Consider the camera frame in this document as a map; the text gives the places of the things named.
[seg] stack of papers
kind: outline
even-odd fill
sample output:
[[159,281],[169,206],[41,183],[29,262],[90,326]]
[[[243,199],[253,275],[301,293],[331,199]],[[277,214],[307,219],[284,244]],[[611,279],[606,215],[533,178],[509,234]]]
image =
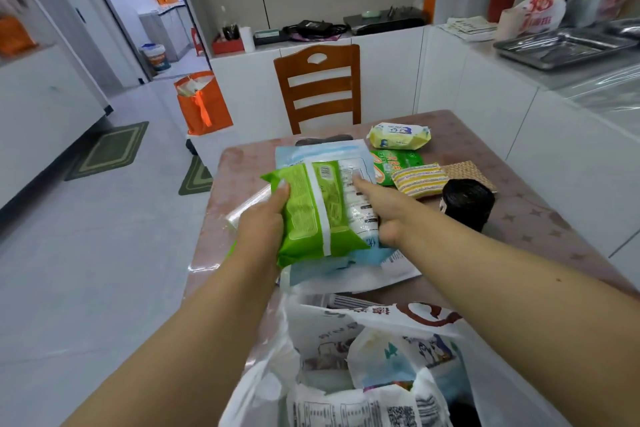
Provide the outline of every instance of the stack of papers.
[[450,17],[446,24],[441,24],[439,27],[465,41],[490,41],[495,36],[498,24],[487,22],[482,16]]

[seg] dining table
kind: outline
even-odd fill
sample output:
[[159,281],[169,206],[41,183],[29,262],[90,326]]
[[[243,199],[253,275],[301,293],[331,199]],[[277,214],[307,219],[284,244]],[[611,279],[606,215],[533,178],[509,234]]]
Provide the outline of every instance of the dining table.
[[[591,275],[625,293],[637,295],[630,282],[451,111],[437,110],[387,121],[429,127],[431,140],[416,151],[425,164],[437,162],[449,165],[471,160],[495,185],[496,200],[483,234]],[[275,169],[276,147],[292,146],[306,137],[325,138],[343,133],[354,139],[365,139],[372,125],[377,123],[380,122],[325,128],[225,149],[214,174],[204,222],[189,266],[184,297],[192,294],[214,274],[227,256],[236,230],[228,224],[225,216],[264,188],[266,183],[260,176]],[[365,142],[371,147],[368,140],[365,139]],[[440,197],[422,202],[438,208]],[[422,276],[356,296],[384,305],[423,302],[451,309],[447,300]]]

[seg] bucket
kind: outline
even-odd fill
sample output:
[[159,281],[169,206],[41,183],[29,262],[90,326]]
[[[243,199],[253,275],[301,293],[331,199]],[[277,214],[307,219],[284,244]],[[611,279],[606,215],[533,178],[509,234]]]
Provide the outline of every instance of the bucket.
[[149,42],[148,44],[144,44],[141,49],[149,61],[149,64],[151,64],[158,73],[171,67],[171,64],[169,64],[169,61],[166,59],[166,52],[162,44]]

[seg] metal tray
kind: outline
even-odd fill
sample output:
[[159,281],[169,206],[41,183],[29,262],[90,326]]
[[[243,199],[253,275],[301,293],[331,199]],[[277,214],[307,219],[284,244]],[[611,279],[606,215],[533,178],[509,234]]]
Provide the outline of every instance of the metal tray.
[[640,39],[640,18],[610,21],[607,24],[607,32],[619,35],[620,37]]
[[631,48],[637,41],[586,29],[557,29],[495,42],[500,56],[549,70]]

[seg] yellow tissue package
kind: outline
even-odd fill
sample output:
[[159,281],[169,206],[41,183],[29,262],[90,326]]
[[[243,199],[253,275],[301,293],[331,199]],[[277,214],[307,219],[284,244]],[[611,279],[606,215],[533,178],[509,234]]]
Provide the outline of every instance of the yellow tissue package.
[[449,177],[438,164],[428,164],[396,171],[391,179],[400,192],[419,199],[440,194]]
[[367,139],[376,149],[416,150],[431,140],[429,127],[379,123],[369,131]]

